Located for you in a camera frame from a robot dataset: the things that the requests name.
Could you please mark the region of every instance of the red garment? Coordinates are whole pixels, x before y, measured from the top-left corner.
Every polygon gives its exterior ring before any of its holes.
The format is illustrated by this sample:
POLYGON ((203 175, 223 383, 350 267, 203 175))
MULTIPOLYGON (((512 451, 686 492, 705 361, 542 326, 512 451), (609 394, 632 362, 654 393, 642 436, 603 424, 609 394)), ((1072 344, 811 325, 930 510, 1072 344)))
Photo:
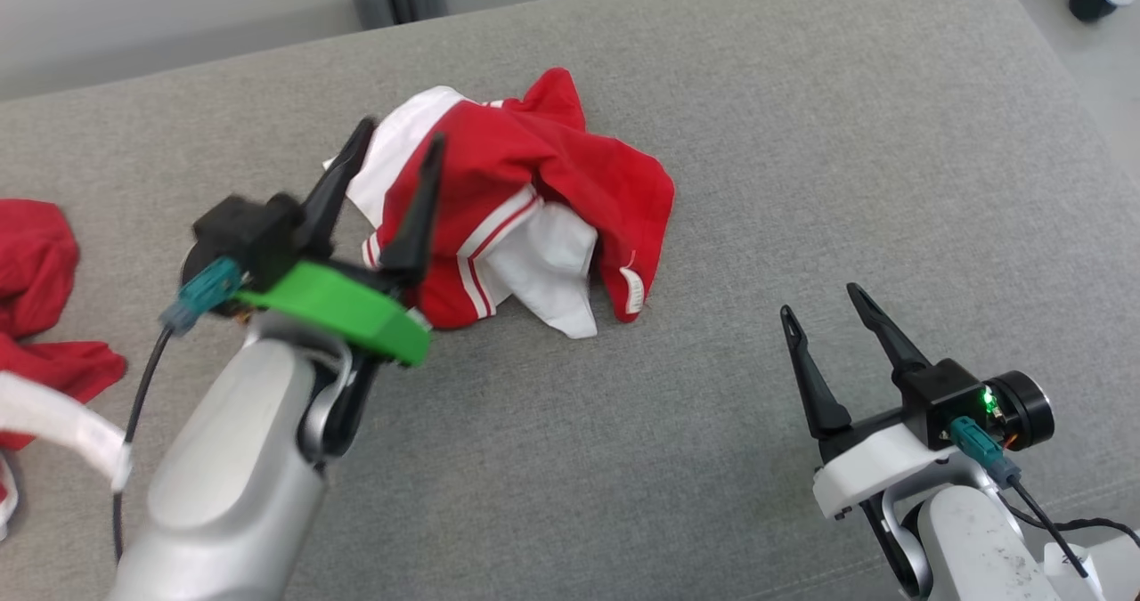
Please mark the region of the red garment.
POLYGON ((349 198, 374 224, 374 263, 396 236, 418 185, 430 138, 447 136, 433 260, 416 307, 438 327, 495 314, 495 283, 480 257, 548 201, 597 230, 594 263, 619 320, 637 318, 657 273, 674 186, 661 164, 586 131, 570 73, 553 68, 522 100, 481 105, 435 87, 377 128, 349 198))
MULTIPOLYGON (((0 200, 0 371, 88 403, 123 376, 127 362, 101 342, 16 341, 52 327, 72 291, 79 246, 59 208, 0 200)), ((0 432, 0 447, 21 449, 31 437, 0 432)))

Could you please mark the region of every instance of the clothing tag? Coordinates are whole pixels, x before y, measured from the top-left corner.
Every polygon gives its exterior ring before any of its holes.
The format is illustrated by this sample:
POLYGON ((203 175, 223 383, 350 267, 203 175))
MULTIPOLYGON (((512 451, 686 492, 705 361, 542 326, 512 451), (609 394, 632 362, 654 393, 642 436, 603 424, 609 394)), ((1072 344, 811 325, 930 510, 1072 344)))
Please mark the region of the clothing tag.
POLYGON ((618 271, 629 285, 629 298, 626 300, 626 314, 641 314, 641 308, 645 304, 645 284, 641 276, 628 267, 619 268, 618 271))

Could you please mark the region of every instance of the green bracket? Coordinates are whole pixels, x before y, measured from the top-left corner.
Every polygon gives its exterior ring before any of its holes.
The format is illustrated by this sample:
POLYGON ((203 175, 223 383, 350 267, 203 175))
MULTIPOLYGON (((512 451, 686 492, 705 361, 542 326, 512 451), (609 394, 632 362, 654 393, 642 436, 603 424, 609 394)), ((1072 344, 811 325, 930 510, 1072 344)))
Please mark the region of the green bracket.
POLYGON ((335 269, 298 262, 268 292, 241 291, 236 300, 329 330, 345 341, 406 365, 420 365, 431 333, 404 306, 335 269))

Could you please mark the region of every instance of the black wheel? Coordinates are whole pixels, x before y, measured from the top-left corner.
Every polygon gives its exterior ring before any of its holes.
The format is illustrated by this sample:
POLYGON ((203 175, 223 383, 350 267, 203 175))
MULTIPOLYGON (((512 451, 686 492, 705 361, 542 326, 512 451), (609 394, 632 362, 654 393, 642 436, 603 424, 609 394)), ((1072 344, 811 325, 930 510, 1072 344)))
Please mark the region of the black wheel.
POLYGON ((1094 23, 1116 10, 1107 0, 1069 0, 1069 11, 1083 23, 1094 23))

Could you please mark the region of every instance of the cable connector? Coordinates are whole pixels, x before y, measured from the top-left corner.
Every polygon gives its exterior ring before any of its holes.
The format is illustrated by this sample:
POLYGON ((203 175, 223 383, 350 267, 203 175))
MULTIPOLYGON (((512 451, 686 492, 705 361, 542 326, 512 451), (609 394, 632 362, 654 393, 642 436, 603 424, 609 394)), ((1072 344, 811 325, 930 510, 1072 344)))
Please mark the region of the cable connector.
POLYGON ((1009 487, 1010 477, 1021 474, 1021 468, 1007 458, 997 441, 969 416, 959 416, 950 424, 950 440, 985 468, 986 474, 1002 489, 1009 487))
POLYGON ((176 336, 189 332, 198 318, 234 298, 242 289, 242 270, 229 258, 220 258, 205 267, 178 291, 178 300, 163 310, 158 320, 176 336))

